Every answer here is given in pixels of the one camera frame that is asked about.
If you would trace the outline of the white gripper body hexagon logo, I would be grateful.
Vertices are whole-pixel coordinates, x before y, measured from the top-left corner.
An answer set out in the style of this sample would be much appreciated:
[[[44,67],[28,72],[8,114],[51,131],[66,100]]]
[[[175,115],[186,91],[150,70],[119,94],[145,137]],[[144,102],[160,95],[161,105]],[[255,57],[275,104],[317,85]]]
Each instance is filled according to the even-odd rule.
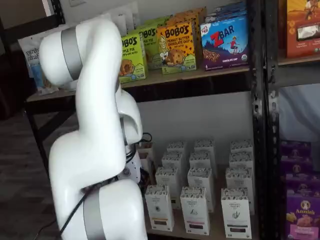
[[[130,179],[138,184],[141,181],[141,160],[137,150],[126,156],[124,169],[117,175],[118,180]]]

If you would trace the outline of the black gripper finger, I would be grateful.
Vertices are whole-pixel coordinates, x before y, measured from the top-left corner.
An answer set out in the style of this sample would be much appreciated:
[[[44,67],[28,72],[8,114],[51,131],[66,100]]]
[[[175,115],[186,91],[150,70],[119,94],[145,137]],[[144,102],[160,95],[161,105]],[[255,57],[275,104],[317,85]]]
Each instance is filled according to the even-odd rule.
[[[138,186],[139,186],[142,193],[146,192],[146,189],[150,183],[151,183],[151,180],[150,180],[149,173],[145,169],[141,168],[140,169],[140,181],[138,183]]]

